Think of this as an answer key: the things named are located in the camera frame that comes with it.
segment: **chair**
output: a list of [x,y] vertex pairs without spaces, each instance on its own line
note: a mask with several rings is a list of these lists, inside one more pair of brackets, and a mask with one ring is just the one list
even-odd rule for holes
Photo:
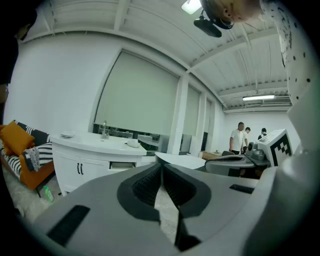
[[223,153],[222,153],[222,157],[224,157],[224,156],[231,156],[231,155],[235,155],[235,153],[230,152],[230,151],[223,151]]

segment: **ceiling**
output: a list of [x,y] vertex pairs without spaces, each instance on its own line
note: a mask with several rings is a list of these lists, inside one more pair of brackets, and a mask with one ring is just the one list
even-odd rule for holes
[[[231,112],[286,112],[291,106],[275,24],[265,16],[206,35],[181,9],[186,0],[51,0],[38,10],[30,39],[54,32],[103,28],[168,55],[194,74]],[[275,94],[246,101],[243,96]]]

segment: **white wall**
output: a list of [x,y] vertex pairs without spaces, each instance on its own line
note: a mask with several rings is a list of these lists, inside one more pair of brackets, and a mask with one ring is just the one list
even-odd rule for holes
[[229,149],[231,132],[238,128],[239,122],[244,123],[244,128],[251,128],[251,132],[248,135],[249,142],[258,141],[261,129],[266,128],[267,134],[275,130],[286,129],[293,149],[292,152],[295,152],[300,144],[299,136],[286,113],[226,114],[223,128],[220,130],[220,152]]
[[16,119],[47,133],[88,131],[120,51],[103,35],[58,35],[21,45],[4,124]]

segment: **white t-shirt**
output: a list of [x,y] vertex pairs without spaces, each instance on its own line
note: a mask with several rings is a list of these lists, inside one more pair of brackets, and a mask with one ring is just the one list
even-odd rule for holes
[[246,140],[247,140],[247,139],[248,139],[248,133],[247,133],[246,131],[243,131],[242,145],[243,145],[244,147],[247,146],[247,144],[246,144]]
[[242,140],[244,139],[244,133],[242,131],[239,131],[238,129],[235,129],[231,132],[230,137],[233,138],[232,150],[240,152]]

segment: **desk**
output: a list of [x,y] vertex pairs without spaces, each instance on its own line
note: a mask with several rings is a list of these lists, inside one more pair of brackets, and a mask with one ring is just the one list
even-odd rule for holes
[[168,164],[182,166],[189,169],[198,169],[205,166],[206,161],[192,155],[177,155],[156,152],[155,155]]

